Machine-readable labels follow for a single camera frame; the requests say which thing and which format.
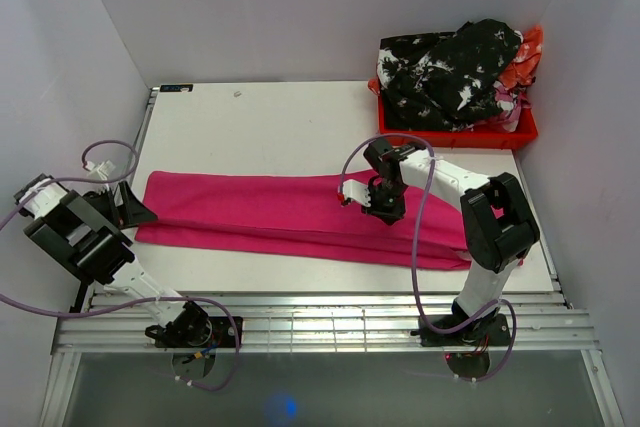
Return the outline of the pink trousers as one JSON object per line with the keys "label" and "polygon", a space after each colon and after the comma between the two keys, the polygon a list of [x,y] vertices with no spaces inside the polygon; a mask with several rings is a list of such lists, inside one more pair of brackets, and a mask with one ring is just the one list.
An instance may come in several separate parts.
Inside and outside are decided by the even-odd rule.
{"label": "pink trousers", "polygon": [[229,176],[153,172],[144,205],[158,220],[137,229],[139,243],[311,257],[407,267],[419,240],[418,268],[462,271],[470,266],[461,214],[422,192],[405,194],[405,217],[392,226],[341,206],[336,175]]}

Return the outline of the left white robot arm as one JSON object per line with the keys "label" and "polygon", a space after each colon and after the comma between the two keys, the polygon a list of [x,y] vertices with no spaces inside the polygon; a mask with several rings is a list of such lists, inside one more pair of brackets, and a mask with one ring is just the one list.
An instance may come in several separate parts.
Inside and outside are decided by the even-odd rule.
{"label": "left white robot arm", "polygon": [[155,323],[145,335],[156,346],[201,347],[213,339],[204,309],[157,282],[133,252],[124,231],[154,222],[157,216],[128,182],[81,195],[42,174],[18,191],[14,201],[19,213],[32,219],[25,235],[82,283],[150,300],[144,307]]}

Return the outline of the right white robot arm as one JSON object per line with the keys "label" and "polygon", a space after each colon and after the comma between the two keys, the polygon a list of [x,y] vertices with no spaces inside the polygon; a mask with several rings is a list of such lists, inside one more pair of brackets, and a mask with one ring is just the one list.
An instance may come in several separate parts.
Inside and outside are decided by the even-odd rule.
{"label": "right white robot arm", "polygon": [[504,287],[518,263],[540,240],[520,181],[510,173],[487,176],[435,156],[432,147],[414,140],[394,147],[383,136],[372,139],[364,157],[375,175],[363,188],[363,213],[392,225],[405,216],[405,192],[423,192],[419,206],[435,194],[462,216],[471,266],[451,312],[436,321],[419,314],[418,335],[456,338],[474,344],[505,305]]}

